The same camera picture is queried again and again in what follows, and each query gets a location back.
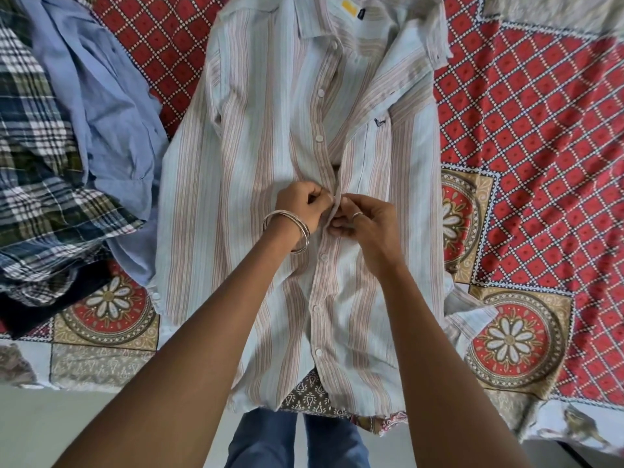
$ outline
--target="circular floral motif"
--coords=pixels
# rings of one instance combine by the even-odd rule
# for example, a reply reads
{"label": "circular floral motif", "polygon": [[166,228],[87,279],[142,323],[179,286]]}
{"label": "circular floral motif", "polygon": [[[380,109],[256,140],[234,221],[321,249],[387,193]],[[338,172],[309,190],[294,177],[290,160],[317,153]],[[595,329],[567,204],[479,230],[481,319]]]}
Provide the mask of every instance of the circular floral motif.
{"label": "circular floral motif", "polygon": [[444,261],[454,272],[479,236],[480,211],[476,187],[455,174],[442,174],[442,234]]}
{"label": "circular floral motif", "polygon": [[97,345],[120,345],[141,335],[156,313],[147,292],[113,265],[113,279],[62,317],[78,336]]}
{"label": "circular floral motif", "polygon": [[466,361],[482,381],[500,389],[533,383],[554,370],[565,342],[557,316],[524,292],[499,292],[484,299],[499,315],[475,338]]}

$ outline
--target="silver bangle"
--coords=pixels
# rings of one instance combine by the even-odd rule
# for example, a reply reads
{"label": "silver bangle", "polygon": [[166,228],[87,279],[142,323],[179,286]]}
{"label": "silver bangle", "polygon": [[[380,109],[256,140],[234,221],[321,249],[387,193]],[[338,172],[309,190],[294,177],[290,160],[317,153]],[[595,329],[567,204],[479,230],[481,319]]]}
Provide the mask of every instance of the silver bangle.
{"label": "silver bangle", "polygon": [[274,210],[273,212],[270,212],[265,217],[264,221],[262,222],[262,231],[265,231],[266,228],[269,226],[269,221],[271,220],[271,217],[273,215],[287,216],[290,220],[292,220],[295,223],[295,225],[297,225],[299,227],[299,229],[301,230],[301,234],[305,238],[305,241],[306,241],[305,244],[301,248],[299,248],[298,250],[291,251],[291,253],[293,253],[293,254],[300,254],[300,253],[303,253],[304,251],[306,251],[308,249],[308,245],[310,244],[310,230],[308,228],[308,225],[303,223],[303,220],[301,220],[298,216],[296,216],[292,212],[289,212],[287,210]]}

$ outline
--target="hand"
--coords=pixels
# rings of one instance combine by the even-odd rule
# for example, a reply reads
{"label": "hand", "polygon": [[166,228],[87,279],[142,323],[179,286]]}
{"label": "hand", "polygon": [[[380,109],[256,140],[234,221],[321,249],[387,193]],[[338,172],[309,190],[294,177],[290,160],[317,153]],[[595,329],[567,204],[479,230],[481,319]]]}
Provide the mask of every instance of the hand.
{"label": "hand", "polygon": [[[287,210],[298,216],[303,223],[308,225],[310,233],[318,228],[321,215],[329,210],[334,203],[334,198],[314,182],[292,182],[288,187],[277,194],[276,210]],[[301,231],[288,217],[274,215],[271,224],[279,223],[296,234],[297,241],[301,237]]]}
{"label": "hand", "polygon": [[[357,212],[364,214],[353,217]],[[399,223],[391,203],[366,195],[344,194],[329,232],[357,240],[366,267],[378,279],[388,267],[405,265],[399,242]]]}

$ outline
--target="plaid shirt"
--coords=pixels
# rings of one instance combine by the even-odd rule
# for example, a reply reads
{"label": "plaid shirt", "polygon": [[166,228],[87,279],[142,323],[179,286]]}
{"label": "plaid shirt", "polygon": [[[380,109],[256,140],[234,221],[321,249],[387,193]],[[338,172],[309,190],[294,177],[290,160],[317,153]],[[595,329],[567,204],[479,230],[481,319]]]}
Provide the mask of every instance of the plaid shirt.
{"label": "plaid shirt", "polygon": [[0,0],[0,291],[48,305],[102,258],[106,238],[143,225],[81,177],[69,114],[31,53],[29,21]]}

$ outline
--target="bed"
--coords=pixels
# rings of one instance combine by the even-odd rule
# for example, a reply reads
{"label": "bed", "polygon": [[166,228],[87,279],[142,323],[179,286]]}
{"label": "bed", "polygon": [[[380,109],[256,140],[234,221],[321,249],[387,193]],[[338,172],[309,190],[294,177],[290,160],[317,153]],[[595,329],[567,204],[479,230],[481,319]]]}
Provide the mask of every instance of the bed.
{"label": "bed", "polygon": [[[172,135],[227,0],[89,1]],[[445,6],[444,256],[456,283],[499,310],[466,363],[520,439],[624,456],[624,2]],[[111,268],[105,292],[129,311],[98,315],[100,291],[19,341],[0,333],[0,381],[118,391],[140,369],[175,328],[154,311],[157,293]]]}

